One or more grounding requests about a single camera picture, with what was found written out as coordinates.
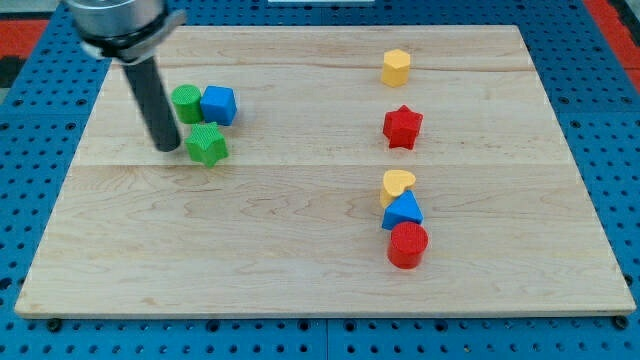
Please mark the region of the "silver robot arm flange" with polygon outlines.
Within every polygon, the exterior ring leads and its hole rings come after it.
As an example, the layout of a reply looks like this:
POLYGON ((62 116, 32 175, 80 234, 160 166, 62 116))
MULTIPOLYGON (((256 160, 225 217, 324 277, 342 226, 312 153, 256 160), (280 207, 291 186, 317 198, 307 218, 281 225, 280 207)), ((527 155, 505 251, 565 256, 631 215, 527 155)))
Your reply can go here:
POLYGON ((184 10, 166 0, 65 0, 82 49, 96 59, 134 65, 187 21, 184 10))

